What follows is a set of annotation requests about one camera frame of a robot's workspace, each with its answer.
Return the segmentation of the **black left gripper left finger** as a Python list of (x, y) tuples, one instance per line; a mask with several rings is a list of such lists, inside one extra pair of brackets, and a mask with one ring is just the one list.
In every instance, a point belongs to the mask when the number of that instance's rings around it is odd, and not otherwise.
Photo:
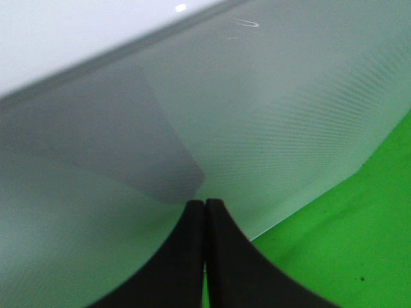
[(200, 307), (204, 283), (204, 202), (187, 202), (147, 263), (91, 307)]

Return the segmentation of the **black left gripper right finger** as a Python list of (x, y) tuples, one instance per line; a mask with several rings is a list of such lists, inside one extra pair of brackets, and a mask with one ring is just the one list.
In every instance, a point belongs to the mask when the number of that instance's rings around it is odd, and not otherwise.
[(285, 275), (245, 237), (224, 202), (205, 203), (210, 307), (334, 307)]

